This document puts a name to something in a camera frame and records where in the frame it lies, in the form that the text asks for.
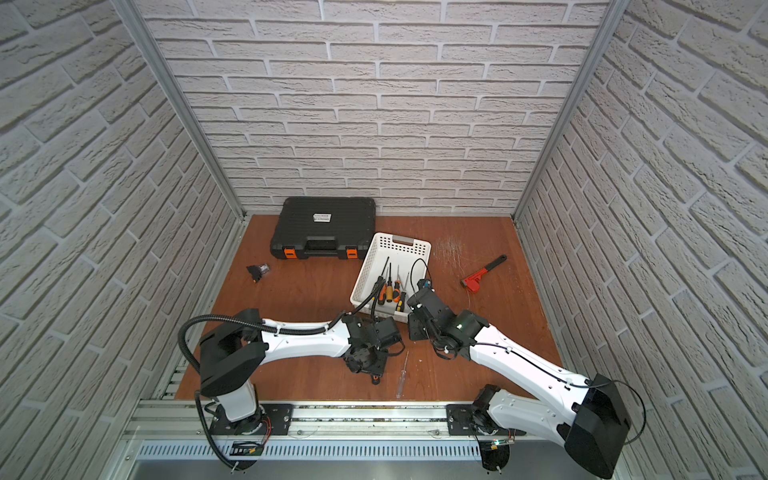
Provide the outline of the orange black screwdriver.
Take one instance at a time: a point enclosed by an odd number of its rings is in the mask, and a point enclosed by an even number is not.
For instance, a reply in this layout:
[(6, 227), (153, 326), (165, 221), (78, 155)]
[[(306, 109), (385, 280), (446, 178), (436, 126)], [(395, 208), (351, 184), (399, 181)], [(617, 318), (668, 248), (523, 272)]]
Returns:
[(397, 276), (395, 277), (395, 281), (392, 289), (393, 303), (395, 305), (400, 303), (401, 295), (402, 295), (401, 277), (400, 277), (400, 274), (397, 274)]
[(377, 286), (378, 286), (377, 304), (383, 305), (385, 303), (384, 297), (385, 297), (385, 290), (386, 290), (386, 280), (383, 276), (378, 277)]

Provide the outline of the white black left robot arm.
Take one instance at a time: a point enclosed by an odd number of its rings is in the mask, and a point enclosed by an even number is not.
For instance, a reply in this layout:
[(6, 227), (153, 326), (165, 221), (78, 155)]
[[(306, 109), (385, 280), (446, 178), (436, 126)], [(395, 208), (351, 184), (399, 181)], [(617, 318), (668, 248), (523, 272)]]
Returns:
[(356, 310), (320, 323), (284, 323), (263, 318), (255, 308), (234, 316), (206, 314), (177, 330), (177, 345), (198, 373), (197, 397), (213, 401), (212, 426), (229, 433), (256, 430), (266, 421), (251, 376), (263, 364), (328, 357), (378, 384), (389, 358), (404, 352), (397, 322), (359, 316)]

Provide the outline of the black yellow long screwdriver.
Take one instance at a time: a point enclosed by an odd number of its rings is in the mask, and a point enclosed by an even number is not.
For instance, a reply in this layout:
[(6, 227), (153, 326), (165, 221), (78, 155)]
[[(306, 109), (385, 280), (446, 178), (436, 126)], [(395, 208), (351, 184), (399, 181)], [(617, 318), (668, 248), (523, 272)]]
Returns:
[(387, 271), (388, 265), (389, 265), (389, 258), (386, 258), (381, 274), (378, 276), (376, 281), (376, 287), (377, 287), (376, 301), (378, 305), (383, 305), (386, 302), (387, 280), (385, 278), (385, 273)]

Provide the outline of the yellow handle screwdriver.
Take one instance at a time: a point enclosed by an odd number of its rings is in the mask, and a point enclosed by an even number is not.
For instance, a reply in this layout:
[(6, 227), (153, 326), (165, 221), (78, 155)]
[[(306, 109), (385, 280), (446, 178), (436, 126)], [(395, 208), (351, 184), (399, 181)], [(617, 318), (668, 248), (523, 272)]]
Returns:
[(385, 290), (385, 297), (384, 297), (384, 301), (386, 303), (392, 303), (393, 302), (392, 289), (393, 289), (392, 266), (389, 266), (389, 272), (388, 272), (388, 278), (387, 278), (386, 290)]

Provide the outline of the clear handle small screwdriver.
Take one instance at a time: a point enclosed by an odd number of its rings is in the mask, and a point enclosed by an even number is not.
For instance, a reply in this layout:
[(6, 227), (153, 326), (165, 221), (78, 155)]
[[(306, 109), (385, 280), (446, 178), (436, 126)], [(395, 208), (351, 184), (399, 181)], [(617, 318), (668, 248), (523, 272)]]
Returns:
[(399, 379), (398, 379), (398, 384), (397, 384), (397, 390), (396, 390), (396, 399), (397, 400), (401, 400), (403, 398), (403, 396), (404, 396), (404, 388), (405, 388), (405, 383), (406, 383), (406, 379), (407, 379), (407, 366), (408, 366), (408, 361), (409, 361), (409, 355), (410, 355), (410, 353), (406, 353), (406, 357), (405, 357), (405, 359), (403, 361), (402, 369), (400, 371), (400, 375), (399, 375)]

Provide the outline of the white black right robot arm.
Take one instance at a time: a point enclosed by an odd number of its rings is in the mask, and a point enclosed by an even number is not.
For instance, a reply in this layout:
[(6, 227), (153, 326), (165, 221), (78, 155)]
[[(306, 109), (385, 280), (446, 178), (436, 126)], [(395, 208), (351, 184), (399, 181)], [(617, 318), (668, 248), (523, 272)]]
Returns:
[(530, 393), (525, 399), (495, 387), (484, 390), (476, 408), (479, 430), (522, 430), (563, 447), (590, 474), (613, 477), (624, 446), (633, 440), (619, 381), (601, 374), (588, 378), (555, 365), (487, 319), (469, 310), (453, 312), (430, 287), (407, 304), (413, 340), (427, 340), (437, 355), (462, 356)]

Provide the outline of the clear handle tester screwdriver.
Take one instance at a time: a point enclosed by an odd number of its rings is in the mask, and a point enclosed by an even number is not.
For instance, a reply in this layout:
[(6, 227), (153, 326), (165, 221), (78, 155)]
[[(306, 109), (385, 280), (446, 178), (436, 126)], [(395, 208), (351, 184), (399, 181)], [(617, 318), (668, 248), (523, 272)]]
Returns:
[(402, 300), (403, 302), (405, 302), (405, 301), (406, 301), (406, 298), (407, 298), (407, 294), (408, 294), (408, 286), (409, 286), (409, 281), (410, 281), (410, 274), (408, 274), (408, 275), (406, 276), (405, 282), (403, 283), (403, 286), (402, 286), (402, 291), (401, 291), (401, 300)]

